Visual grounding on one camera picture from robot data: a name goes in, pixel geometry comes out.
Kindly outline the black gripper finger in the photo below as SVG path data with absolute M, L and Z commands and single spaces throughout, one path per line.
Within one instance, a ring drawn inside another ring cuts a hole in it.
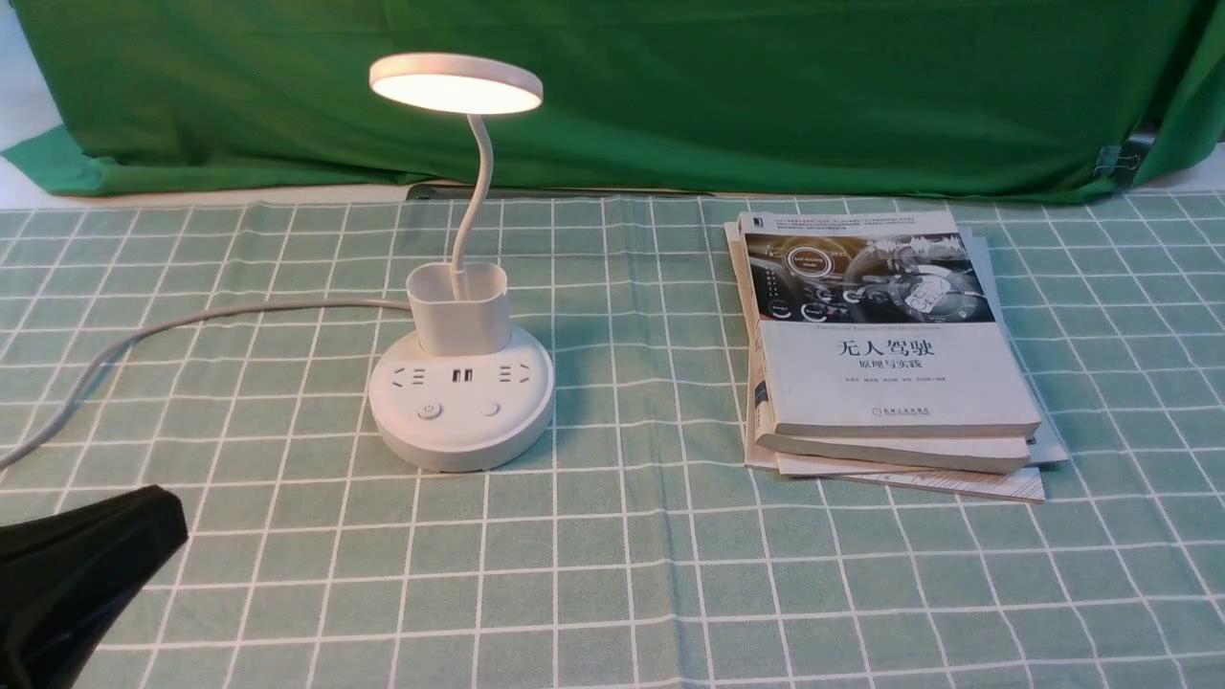
M 71 688 L 100 639 L 187 543 L 158 485 L 1 528 L 1 685 Z

